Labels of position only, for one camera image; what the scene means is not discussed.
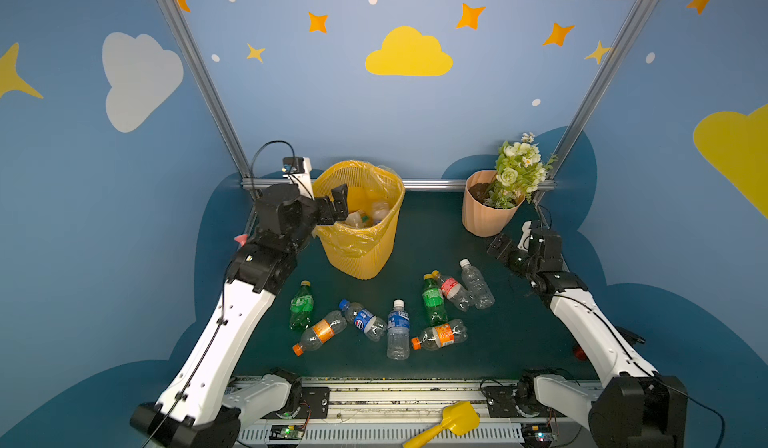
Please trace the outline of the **clear crushed bottle green cap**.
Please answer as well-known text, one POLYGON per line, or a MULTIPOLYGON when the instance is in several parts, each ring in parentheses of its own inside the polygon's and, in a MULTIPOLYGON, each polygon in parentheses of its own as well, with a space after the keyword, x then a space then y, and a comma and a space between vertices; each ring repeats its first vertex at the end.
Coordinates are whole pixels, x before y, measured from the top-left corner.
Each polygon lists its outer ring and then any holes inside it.
POLYGON ((368 226, 369 217, 364 210, 350 212, 344 223, 354 229, 363 229, 368 226))

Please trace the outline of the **clear bottle white cap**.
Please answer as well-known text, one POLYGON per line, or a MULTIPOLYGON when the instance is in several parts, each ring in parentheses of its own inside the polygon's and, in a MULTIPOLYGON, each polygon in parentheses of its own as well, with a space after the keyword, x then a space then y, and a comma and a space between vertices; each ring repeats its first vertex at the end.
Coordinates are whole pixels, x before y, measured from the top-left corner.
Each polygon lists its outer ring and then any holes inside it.
POLYGON ((472 265, 468 259, 462 259, 459 265, 463 284, 472 295, 475 307, 478 309, 490 308, 495 303, 495 297, 481 271, 472 265))

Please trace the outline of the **pepsi bottle blue cap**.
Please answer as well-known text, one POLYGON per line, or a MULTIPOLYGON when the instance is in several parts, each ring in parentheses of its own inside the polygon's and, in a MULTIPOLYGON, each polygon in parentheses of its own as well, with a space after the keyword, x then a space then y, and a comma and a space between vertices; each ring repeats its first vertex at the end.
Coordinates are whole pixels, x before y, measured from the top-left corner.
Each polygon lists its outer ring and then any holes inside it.
POLYGON ((383 318, 373 314, 358 302, 342 299, 339 302, 347 323, 361 331, 368 339, 378 342, 386 333, 387 325, 383 318))

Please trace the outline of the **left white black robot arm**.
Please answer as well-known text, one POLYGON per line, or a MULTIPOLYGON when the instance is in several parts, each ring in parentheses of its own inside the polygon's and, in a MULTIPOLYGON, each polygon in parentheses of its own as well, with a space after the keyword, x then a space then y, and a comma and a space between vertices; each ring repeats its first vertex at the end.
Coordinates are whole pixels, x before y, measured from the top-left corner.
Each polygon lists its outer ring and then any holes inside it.
POLYGON ((225 400, 225 389, 257 324, 297 266, 313 230, 348 216, 348 188, 308 197, 294 184, 265 188, 254 202, 258 224, 225 271, 213 314, 186 362, 155 402, 142 403, 130 425, 162 447, 232 447, 243 421, 284 407, 293 384, 276 375, 258 402, 225 400))

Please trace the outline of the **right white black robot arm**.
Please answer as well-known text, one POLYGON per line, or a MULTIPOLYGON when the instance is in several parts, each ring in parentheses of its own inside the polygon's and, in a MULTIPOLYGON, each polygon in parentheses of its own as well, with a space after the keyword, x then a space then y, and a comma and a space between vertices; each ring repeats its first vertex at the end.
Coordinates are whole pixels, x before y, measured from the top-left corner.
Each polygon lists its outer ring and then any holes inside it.
POLYGON ((565 267, 560 235, 535 222, 520 241, 496 235, 489 254, 525 278, 568 328, 599 377, 588 390, 544 370, 527 370, 515 387, 523 416, 560 413, 591 433, 599 447, 681 447, 687 391, 663 376, 604 316, 586 283, 565 267))

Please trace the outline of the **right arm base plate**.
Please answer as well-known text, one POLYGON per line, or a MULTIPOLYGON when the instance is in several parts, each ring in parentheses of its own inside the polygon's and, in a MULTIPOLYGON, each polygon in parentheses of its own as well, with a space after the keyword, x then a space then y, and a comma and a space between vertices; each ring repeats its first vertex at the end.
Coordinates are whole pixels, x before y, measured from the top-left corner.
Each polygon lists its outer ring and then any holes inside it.
POLYGON ((540 403, 532 389, 516 386, 490 385, 480 389, 486 398, 489 415, 492 418, 548 418, 562 413, 552 411, 540 403))

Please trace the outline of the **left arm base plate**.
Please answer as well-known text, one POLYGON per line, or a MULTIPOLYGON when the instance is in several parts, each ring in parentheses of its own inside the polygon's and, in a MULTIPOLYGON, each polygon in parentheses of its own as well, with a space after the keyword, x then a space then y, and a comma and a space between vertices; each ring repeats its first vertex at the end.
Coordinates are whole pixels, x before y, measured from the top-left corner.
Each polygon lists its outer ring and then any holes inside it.
POLYGON ((263 419, 325 419, 328 416, 330 389, 325 386, 303 386, 301 392, 293 390, 286 404, 263 419))

